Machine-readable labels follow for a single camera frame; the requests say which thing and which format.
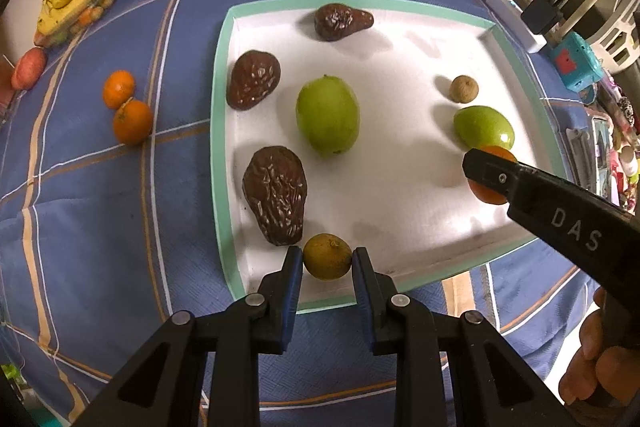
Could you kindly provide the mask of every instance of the white tray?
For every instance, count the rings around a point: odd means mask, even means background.
[[[372,29],[321,42],[312,13],[344,2],[367,9]],[[236,59],[256,49],[275,55],[276,90],[251,110],[226,105]],[[343,155],[321,158],[296,126],[295,105],[307,81],[343,78],[360,103],[360,136]],[[234,6],[220,33],[211,102],[211,173],[220,259],[234,298],[279,270],[286,248],[260,233],[242,195],[255,151],[284,145],[305,169],[304,234],[366,247],[374,269],[402,291],[450,277],[532,240],[511,222],[507,205],[481,203],[462,172],[465,147],[453,130],[462,107],[448,100],[450,81],[469,74],[480,85],[473,105],[511,122],[518,160],[565,177],[558,145],[532,81],[493,22],[404,0],[266,0]],[[306,271],[299,311],[352,303],[351,274],[321,282]]]

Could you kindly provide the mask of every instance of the screw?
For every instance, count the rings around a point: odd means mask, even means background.
[[[482,317],[482,314],[479,311],[470,310],[465,312],[465,320],[470,324],[480,324],[484,321],[484,317]]]
[[[183,326],[185,324],[188,324],[190,320],[191,320],[190,312],[186,312],[184,310],[175,312],[173,315],[171,315],[171,322],[174,323],[176,326]]]
[[[398,306],[398,308],[404,308],[405,306],[408,306],[410,302],[411,299],[401,293],[397,293],[391,297],[391,304],[393,304],[393,306]]]
[[[244,302],[249,306],[260,306],[264,302],[264,295],[261,293],[249,293],[249,295],[244,298]]]

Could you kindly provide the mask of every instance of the charger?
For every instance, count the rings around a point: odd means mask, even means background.
[[[521,13],[522,22],[535,35],[543,35],[562,18],[562,12],[550,0],[533,0]]]

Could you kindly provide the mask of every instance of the human hand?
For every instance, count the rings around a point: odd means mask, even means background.
[[[599,288],[593,301],[602,307],[605,291]],[[602,351],[602,311],[594,311],[580,327],[581,348],[569,363],[558,384],[566,405],[586,400],[598,383],[623,405],[628,405],[640,389],[640,351],[614,346]]]

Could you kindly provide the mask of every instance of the blue tablecloth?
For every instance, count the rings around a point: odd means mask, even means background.
[[[231,301],[213,225],[209,104],[220,26],[248,1],[118,0],[50,56],[0,132],[0,342],[71,420],[172,311]],[[485,0],[416,1],[494,20]],[[564,130],[586,126],[582,105],[545,55],[514,45],[574,176]],[[114,139],[100,96],[114,69],[134,73],[136,96],[156,112],[141,148]],[[545,377],[593,289],[534,241],[411,295],[437,312],[479,309]],[[260,358],[262,424],[388,427],[394,378],[394,357],[367,352],[355,307],[299,315],[284,356]]]

